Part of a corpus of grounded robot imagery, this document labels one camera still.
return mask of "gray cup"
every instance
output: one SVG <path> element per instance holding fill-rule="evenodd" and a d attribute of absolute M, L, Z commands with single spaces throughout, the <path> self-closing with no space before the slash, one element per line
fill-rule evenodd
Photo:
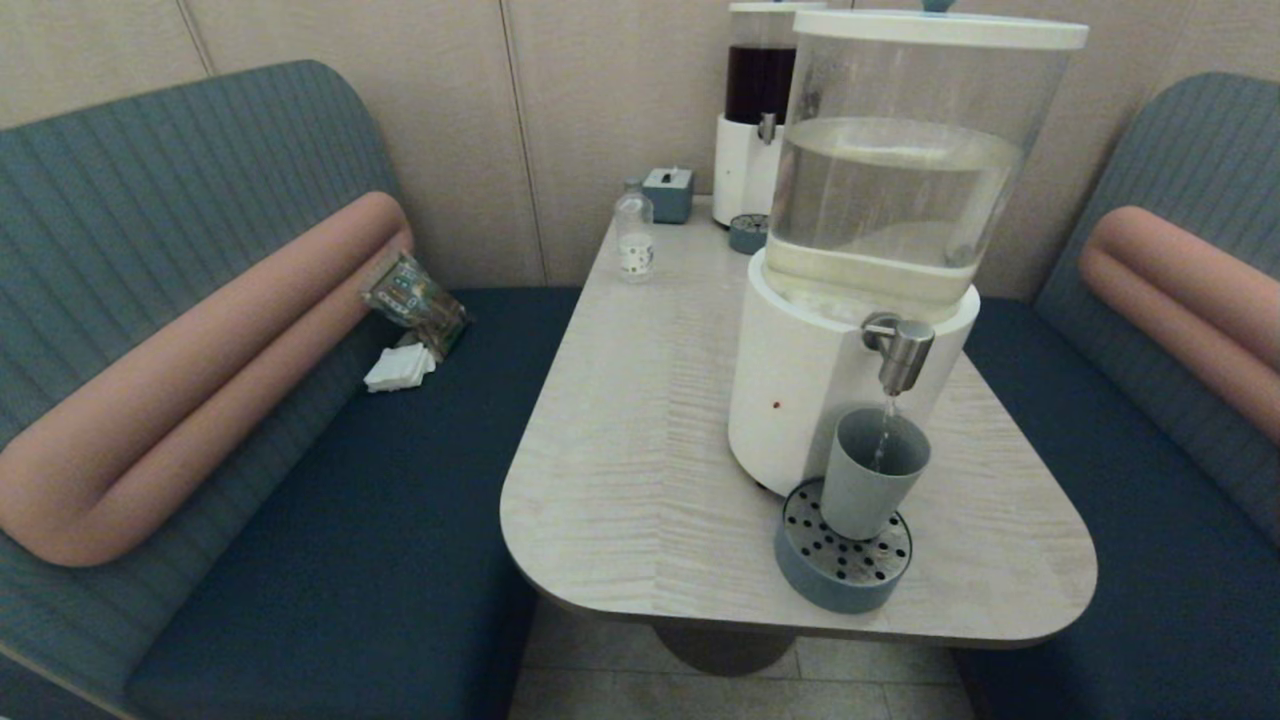
<path fill-rule="evenodd" d="M 869 539 L 881 534 L 929 464 L 929 441 L 920 428 L 906 418 L 893 416 L 879 471 L 872 470 L 883 433 L 881 407 L 854 410 L 836 423 L 822 491 L 822 518 L 846 538 Z"/>

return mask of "table leg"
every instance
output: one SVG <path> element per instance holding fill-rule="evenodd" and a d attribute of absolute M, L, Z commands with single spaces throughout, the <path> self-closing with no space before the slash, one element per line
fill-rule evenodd
<path fill-rule="evenodd" d="M 658 639 L 685 665 L 710 675 L 733 678 L 764 670 L 795 643 L 795 637 L 703 628 L 653 628 Z"/>

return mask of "metal faucet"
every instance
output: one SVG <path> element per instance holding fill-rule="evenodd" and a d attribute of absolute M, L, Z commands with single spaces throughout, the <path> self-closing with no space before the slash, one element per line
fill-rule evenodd
<path fill-rule="evenodd" d="M 773 138 L 778 136 L 777 113 L 760 113 L 760 124 L 755 126 L 755 137 L 764 141 L 764 145 L 773 145 Z"/>
<path fill-rule="evenodd" d="M 884 395 L 897 397 L 915 386 L 933 337 L 927 323 L 904 320 L 893 313 L 873 313 L 863 320 L 863 343 L 884 360 L 879 372 Z"/>

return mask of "striped upholstery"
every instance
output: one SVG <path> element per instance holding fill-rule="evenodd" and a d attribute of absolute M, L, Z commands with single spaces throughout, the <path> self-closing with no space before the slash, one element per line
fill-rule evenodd
<path fill-rule="evenodd" d="M 365 192 L 371 118 L 291 63 L 0 133 L 0 443 L 200 299 Z M 114 708 L 173 612 L 387 341 L 366 319 L 141 548 L 84 570 L 0 536 L 0 650 Z"/>
<path fill-rule="evenodd" d="M 1120 141 L 1036 310 L 1280 544 L 1280 451 L 1098 301 L 1076 263 L 1093 227 L 1144 208 L 1280 278 L 1280 86 L 1211 73 L 1152 100 Z M 1280 297 L 1276 299 L 1280 313 Z M 1158 478 L 1152 492 L 1158 492 Z"/>

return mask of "small blue container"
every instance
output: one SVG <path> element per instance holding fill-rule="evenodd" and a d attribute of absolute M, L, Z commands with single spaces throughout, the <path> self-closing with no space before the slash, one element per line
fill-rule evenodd
<path fill-rule="evenodd" d="M 655 168 L 641 186 L 653 202 L 653 222 L 682 225 L 694 210 L 694 170 Z"/>

